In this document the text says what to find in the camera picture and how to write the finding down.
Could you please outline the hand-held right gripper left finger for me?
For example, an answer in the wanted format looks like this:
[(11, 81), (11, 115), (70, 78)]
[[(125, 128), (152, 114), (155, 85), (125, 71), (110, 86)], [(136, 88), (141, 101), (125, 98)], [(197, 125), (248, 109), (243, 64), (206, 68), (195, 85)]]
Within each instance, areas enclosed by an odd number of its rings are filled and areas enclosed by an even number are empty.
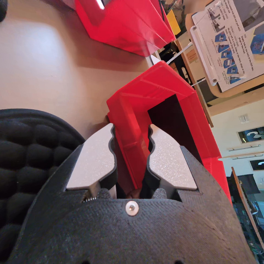
[(115, 126), (109, 123), (82, 145), (66, 190), (88, 190), (96, 197), (101, 189), (107, 189), (111, 198), (116, 198), (118, 171), (114, 148)]

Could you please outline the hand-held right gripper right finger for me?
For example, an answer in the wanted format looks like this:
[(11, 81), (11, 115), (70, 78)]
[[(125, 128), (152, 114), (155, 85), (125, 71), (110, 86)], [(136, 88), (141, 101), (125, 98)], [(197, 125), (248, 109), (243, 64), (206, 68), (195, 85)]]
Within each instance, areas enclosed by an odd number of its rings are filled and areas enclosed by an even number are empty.
[(176, 190), (198, 190), (180, 144), (154, 124), (149, 125), (149, 151), (146, 184), (153, 192), (164, 189), (172, 199)]

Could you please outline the red plastic bin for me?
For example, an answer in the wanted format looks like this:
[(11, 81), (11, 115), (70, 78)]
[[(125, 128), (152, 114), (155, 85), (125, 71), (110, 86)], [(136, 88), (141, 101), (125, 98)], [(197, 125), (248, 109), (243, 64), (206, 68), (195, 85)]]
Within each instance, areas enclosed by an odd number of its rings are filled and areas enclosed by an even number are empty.
[(121, 150), (117, 161), (119, 184), (125, 192), (142, 187), (148, 150), (148, 110), (176, 95), (198, 149), (203, 166), (219, 183), (231, 202), (221, 154), (196, 90), (170, 66), (161, 61), (120, 88), (108, 100), (107, 114), (115, 126)]
[(75, 8), (91, 39), (143, 57), (176, 39), (158, 0), (75, 0)]

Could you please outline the black bin divider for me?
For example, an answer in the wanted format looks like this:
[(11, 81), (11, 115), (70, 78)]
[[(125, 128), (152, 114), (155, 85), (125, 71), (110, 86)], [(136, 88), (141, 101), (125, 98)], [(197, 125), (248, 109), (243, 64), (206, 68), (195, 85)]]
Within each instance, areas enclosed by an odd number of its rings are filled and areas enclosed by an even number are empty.
[(172, 95), (149, 109), (148, 114), (152, 124), (173, 137), (203, 165), (176, 95)]

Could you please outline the black cushion pad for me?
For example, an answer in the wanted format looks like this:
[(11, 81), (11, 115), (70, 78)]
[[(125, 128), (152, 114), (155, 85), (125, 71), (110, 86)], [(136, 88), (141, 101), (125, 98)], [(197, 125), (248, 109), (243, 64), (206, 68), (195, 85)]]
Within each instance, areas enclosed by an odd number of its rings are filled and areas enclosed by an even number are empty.
[(38, 192), (85, 139), (70, 124), (32, 109), (0, 111), (1, 263), (7, 263)]

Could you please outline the dark logo wall sign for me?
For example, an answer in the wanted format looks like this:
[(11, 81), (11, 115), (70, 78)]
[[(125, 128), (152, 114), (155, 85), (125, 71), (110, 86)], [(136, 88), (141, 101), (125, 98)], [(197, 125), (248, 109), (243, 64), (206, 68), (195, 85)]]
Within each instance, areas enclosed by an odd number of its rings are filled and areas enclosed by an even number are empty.
[(239, 131), (238, 136), (241, 143), (264, 140), (264, 127), (257, 127), (249, 130)]

